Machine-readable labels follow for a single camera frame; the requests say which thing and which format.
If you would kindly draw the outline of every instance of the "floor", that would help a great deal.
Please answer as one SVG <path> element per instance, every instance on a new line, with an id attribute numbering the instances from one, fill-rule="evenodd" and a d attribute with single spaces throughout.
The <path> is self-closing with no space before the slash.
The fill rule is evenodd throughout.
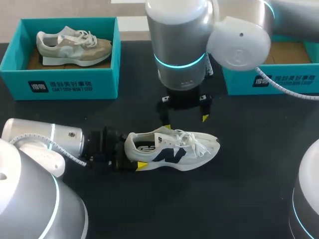
<path id="1" fill-rule="evenodd" d="M 117 16 L 122 40 L 149 40 L 145 0 L 0 0 L 0 43 L 20 18 Z"/>

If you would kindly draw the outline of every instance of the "teal shoebox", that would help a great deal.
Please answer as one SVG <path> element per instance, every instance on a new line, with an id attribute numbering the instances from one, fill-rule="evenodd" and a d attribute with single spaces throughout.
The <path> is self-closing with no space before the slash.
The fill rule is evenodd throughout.
<path id="1" fill-rule="evenodd" d="M 274 36 L 273 42 L 298 42 L 298 40 Z M 260 69 L 273 81 L 291 91 L 319 93 L 319 44 L 303 42 L 303 45 L 311 63 L 262 65 Z M 229 95 L 283 94 L 263 80 L 254 70 L 236 72 L 223 68 L 223 74 Z"/>
<path id="2" fill-rule="evenodd" d="M 65 26 L 112 41 L 111 67 L 26 70 L 37 33 L 56 34 Z M 21 19 L 0 65 L 0 74 L 15 100 L 116 99 L 120 61 L 121 40 L 115 17 Z"/>

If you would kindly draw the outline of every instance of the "shoe tongue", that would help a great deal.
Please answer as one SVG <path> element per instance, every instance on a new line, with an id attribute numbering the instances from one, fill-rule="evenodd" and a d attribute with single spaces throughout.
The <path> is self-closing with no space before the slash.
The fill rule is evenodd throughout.
<path id="1" fill-rule="evenodd" d="M 159 147 L 161 144 L 168 142 L 168 143 L 175 143 L 176 139 L 168 134 L 163 133 L 155 133 L 154 134 L 155 140 L 155 148 Z"/>
<path id="2" fill-rule="evenodd" d="M 78 42 L 78 43 L 82 43 L 86 40 L 84 38 L 78 39 L 78 37 L 75 37 L 75 36 L 58 35 L 58 44 L 60 44 L 63 41 L 63 39 L 68 39 L 70 41 L 74 41 L 74 42 Z"/>

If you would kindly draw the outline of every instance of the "open box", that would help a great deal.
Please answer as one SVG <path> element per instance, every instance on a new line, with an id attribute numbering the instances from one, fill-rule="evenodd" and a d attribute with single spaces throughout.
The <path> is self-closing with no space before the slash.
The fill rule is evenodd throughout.
<path id="1" fill-rule="evenodd" d="M 297 93 L 319 93 L 319 44 L 274 36 L 270 54 L 260 69 L 273 81 Z M 256 71 L 223 68 L 229 95 L 282 94 Z"/>
<path id="2" fill-rule="evenodd" d="M 27 70 L 39 31 L 55 34 L 65 26 L 91 31 L 113 42 L 111 63 L 105 67 L 46 67 Z M 0 65 L 0 74 L 15 100 L 116 99 L 121 40 L 115 17 L 21 19 Z"/>

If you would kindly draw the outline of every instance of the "cardboard insert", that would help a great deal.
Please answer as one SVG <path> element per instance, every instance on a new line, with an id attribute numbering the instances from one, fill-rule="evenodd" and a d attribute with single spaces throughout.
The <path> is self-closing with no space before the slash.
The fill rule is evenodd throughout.
<path id="1" fill-rule="evenodd" d="M 302 42 L 273 42 L 265 65 L 312 63 Z"/>
<path id="2" fill-rule="evenodd" d="M 62 66 L 43 66 L 39 59 L 39 51 L 35 47 L 33 54 L 30 57 L 27 70 L 59 70 L 59 69 L 81 69 L 81 68 L 111 68 L 111 58 L 108 58 L 106 61 L 101 64 L 90 66 L 90 67 L 81 67 L 75 64 L 67 64 Z"/>

